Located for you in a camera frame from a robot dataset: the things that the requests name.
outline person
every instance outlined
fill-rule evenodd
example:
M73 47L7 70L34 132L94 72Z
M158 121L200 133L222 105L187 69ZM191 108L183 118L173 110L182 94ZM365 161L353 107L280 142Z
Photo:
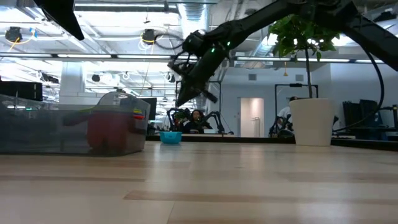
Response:
M297 96L292 96L289 99L289 102L294 101L294 100L298 100L299 98L297 98ZM287 115L291 114L290 112L290 106L286 106L285 108L281 109L281 111L278 113L278 117L281 118L287 118ZM293 119L292 117L289 118L288 122L293 123ZM280 125L283 123L282 119L278 119L278 125L280 127Z
M192 111L191 120L185 124L184 133L203 134L204 129L212 129L209 123L204 122L200 125L202 119L205 117L199 110Z

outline ceiling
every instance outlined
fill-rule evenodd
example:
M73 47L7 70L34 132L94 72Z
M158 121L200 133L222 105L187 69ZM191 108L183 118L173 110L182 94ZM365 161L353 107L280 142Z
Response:
M141 34L145 29L154 29L156 32L172 33L180 38L186 37L196 29L213 30L220 24L233 19L246 17L252 9L260 9L272 0L168 0L169 11L164 12L163 1L132 1L132 0L76 0L75 14L82 31L86 37L79 42L71 37L58 25L46 20L41 10L33 5L32 0L6 0L0 6L0 52L17 53L46 53L46 54L139 54L139 55L175 55L180 49L167 50L157 45L143 43ZM356 0L360 10L370 16L380 13L384 8L375 9L397 1ZM387 21L380 26L388 29L393 34L398 34L397 19ZM11 26L21 27L22 42L11 46L13 43L4 38L4 34ZM240 56L266 56L272 49L272 41L263 41L267 35L267 29L259 30L250 35L234 52ZM175 37L163 36L158 43L165 47L174 47L181 43ZM336 43L336 52L327 52L323 58L366 58L364 52L352 40L345 39ZM258 49L266 49L259 54ZM38 71L48 73L61 79L61 61L53 60L24 60L24 58L2 58L0 60L0 72L3 80L37 81ZM249 68L256 68L262 64L252 63ZM228 69L229 78L224 79L228 83L230 78L239 80L247 79L249 70L240 68ZM303 68L304 63L289 63L288 67ZM281 71L283 62L271 62L267 69L259 70L259 73L273 73ZM97 88L87 88L87 91L106 92L119 86L134 88L136 95L150 96L151 91L141 90L148 86L163 87L162 96L174 100L174 83L168 81L169 68L167 62L84 62L87 75L86 85ZM91 76L100 74L104 77L101 82L93 82ZM213 80L221 80L218 72ZM59 86L51 85L45 94L55 96L59 94Z

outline potted plant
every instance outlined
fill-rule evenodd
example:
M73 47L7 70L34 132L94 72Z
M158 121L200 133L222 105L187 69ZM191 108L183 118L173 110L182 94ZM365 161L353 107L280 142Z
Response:
M305 52L309 98L290 102L296 144L329 146L335 115L333 102L329 99L313 98L309 51L320 61L321 52L336 50L332 39L339 39L339 33L297 15L289 15L269 26L268 35L271 34L277 35L272 51L274 55L291 56L297 62L297 54Z

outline computer monitor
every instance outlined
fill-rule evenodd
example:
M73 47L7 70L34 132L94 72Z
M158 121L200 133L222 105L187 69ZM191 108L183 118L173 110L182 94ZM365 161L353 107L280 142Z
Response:
M140 100L143 100L150 104L149 120L150 121L156 120L157 98L140 98Z

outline green leaves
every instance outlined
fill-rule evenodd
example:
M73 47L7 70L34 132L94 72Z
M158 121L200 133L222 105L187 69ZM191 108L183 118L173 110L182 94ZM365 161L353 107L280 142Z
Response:
M271 34L278 35L272 53L279 57L294 54L295 61L297 61L297 52L305 49L311 49L312 55L316 55L319 61L322 57L320 51L335 51L331 40L340 38L338 32L320 27L296 15L289 15L269 26L267 37Z

